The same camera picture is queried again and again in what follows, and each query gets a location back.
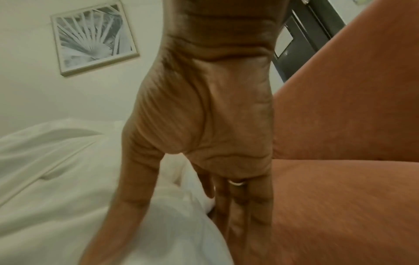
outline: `person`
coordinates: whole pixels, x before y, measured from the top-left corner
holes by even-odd
[[[287,0],[164,0],[156,60],[122,133],[119,185],[80,265],[118,259],[144,218],[165,153],[184,153],[236,265],[265,264],[273,138],[269,67]]]

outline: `bed sheet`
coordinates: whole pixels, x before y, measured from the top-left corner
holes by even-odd
[[[0,264],[75,265],[117,186],[122,122],[60,120],[0,139]],[[233,265],[183,155],[161,162],[123,265]]]

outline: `white wall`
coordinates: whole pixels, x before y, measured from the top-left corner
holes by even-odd
[[[161,0],[122,0],[140,57],[77,76],[59,74],[50,16],[108,0],[0,0],[0,136],[55,119],[125,120],[153,63]],[[281,86],[271,71],[272,88]]]
[[[351,22],[368,4],[356,5],[352,0],[329,0],[345,24]]]

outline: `black and white photograph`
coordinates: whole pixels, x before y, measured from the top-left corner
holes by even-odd
[[[138,56],[121,2],[52,16],[61,75]]]

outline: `silver ring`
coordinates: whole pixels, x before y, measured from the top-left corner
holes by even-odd
[[[231,180],[228,180],[228,183],[230,183],[231,185],[236,186],[236,187],[240,187],[240,186],[243,186],[244,184],[246,184],[245,181],[243,181],[243,182],[232,182]]]

